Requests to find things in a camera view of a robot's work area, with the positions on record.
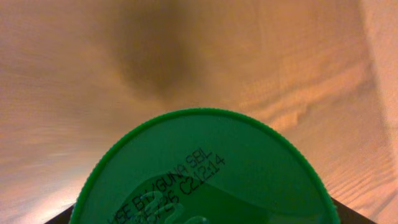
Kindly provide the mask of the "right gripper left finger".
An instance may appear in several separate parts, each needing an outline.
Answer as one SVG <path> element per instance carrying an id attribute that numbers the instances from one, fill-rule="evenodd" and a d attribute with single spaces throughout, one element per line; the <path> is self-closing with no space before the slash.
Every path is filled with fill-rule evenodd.
<path id="1" fill-rule="evenodd" d="M 62 213 L 59 213 L 57 216 L 45 222 L 45 224 L 69 224 L 74 206 L 75 205 L 73 204 Z"/>

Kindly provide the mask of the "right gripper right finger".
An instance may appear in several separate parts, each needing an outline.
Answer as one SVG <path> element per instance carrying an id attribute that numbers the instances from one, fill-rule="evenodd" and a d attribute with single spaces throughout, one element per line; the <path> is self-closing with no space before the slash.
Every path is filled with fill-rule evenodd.
<path id="1" fill-rule="evenodd" d="M 332 198 L 336 207 L 336 211 L 340 218 L 341 224 L 377 224 L 376 222 L 366 218 L 365 216 L 355 212 L 351 208 Z"/>

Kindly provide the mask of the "green lid jar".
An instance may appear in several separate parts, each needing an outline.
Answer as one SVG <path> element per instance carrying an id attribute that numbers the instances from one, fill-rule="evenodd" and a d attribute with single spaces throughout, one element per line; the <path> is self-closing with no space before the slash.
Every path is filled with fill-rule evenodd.
<path id="1" fill-rule="evenodd" d="M 72 223 L 339 223 L 306 158 L 272 128 L 214 108 L 175 111 L 99 161 Z"/>

